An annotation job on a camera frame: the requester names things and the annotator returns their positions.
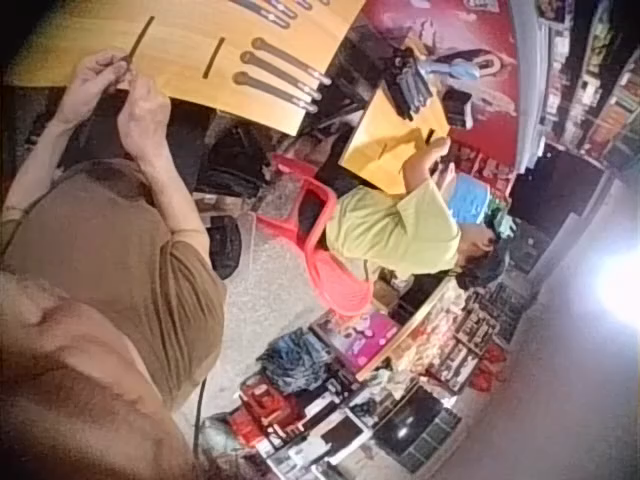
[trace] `wooden board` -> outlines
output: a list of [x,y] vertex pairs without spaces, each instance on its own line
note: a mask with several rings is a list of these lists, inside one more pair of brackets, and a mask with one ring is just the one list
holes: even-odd
[[449,124],[440,99],[434,96],[413,122],[398,116],[386,87],[378,88],[364,113],[340,164],[390,194],[406,192],[402,165],[424,142],[445,137]]
[[[256,0],[262,6],[266,3]],[[5,82],[19,86],[61,86],[85,55],[107,47],[129,51],[149,17],[154,16],[134,59],[135,67],[156,78],[171,97],[188,100],[262,123],[290,135],[304,111],[257,90],[235,85],[235,72],[251,75],[306,98],[305,94],[255,67],[240,62],[251,40],[263,37],[321,72],[365,0],[334,0],[325,7],[311,0],[307,12],[283,0],[299,17],[281,29],[228,0],[72,0],[54,10],[31,36],[8,69]],[[207,79],[203,73],[220,38]],[[317,81],[273,57],[261,55],[312,86]]]

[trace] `light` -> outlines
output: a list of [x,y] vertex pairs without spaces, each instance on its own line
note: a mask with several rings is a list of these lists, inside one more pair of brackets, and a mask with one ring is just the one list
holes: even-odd
[[456,403],[456,400],[458,400],[458,397],[445,398],[444,400],[442,400],[442,405],[444,406],[444,408],[451,408]]
[[640,249],[605,260],[598,278],[598,296],[620,321],[640,329],[638,285]]

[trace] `cable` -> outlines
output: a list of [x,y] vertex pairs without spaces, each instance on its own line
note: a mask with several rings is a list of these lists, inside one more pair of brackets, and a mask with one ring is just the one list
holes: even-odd
[[204,398],[204,389],[207,386],[207,378],[200,384],[200,394],[198,395],[198,405],[196,407],[196,424],[193,428],[193,456],[198,456],[198,443],[200,440],[200,417],[202,415],[202,399]]

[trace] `man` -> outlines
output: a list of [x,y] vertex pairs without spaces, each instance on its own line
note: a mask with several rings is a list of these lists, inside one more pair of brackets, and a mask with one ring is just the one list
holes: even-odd
[[[439,169],[432,178],[450,145],[448,138],[439,138],[404,163],[406,195],[365,186],[338,188],[338,207],[325,230],[328,249],[342,259],[373,262],[400,277],[448,271],[465,289],[498,278],[506,252],[504,243],[496,248],[500,238],[493,221],[489,226],[457,224],[443,198],[455,181],[453,167]],[[317,178],[333,186],[336,176],[321,168]]]
[[[16,478],[197,474],[170,412],[218,356],[225,289],[167,145],[169,100],[125,55],[80,63],[2,210],[0,429]],[[72,132],[122,81],[134,161],[54,183]]]

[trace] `concrete floor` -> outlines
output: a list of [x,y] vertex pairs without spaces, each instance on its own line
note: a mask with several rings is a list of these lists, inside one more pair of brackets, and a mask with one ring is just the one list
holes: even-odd
[[[280,181],[259,212],[277,218],[285,216],[298,188],[296,182]],[[243,241],[251,237],[246,226],[241,226],[241,233]],[[238,386],[258,369],[255,359],[271,340],[308,326],[326,311],[312,290],[302,256],[283,240],[270,237],[259,229],[253,239],[250,267],[239,268],[238,274],[225,283],[227,304],[222,351],[207,377],[203,418],[239,405],[234,398]],[[189,442],[193,437],[198,393],[195,391],[174,414]],[[354,480],[412,478],[374,445],[371,445],[369,456],[358,450],[347,457],[340,468]]]

